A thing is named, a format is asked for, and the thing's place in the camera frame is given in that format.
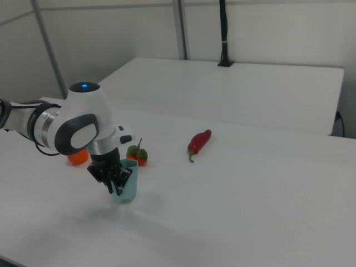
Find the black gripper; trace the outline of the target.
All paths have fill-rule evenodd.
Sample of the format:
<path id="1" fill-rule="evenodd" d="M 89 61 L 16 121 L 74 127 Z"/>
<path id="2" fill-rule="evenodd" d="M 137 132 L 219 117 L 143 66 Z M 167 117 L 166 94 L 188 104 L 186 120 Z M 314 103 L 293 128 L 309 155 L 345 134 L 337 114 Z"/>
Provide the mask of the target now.
<path id="1" fill-rule="evenodd" d="M 118 148 L 103 155 L 90 155 L 91 163 L 87 170 L 98 181 L 104 183 L 110 194 L 113 189 L 117 196 L 123 192 L 122 184 L 127 183 L 132 174 L 130 168 L 123 167 L 120 162 Z"/>

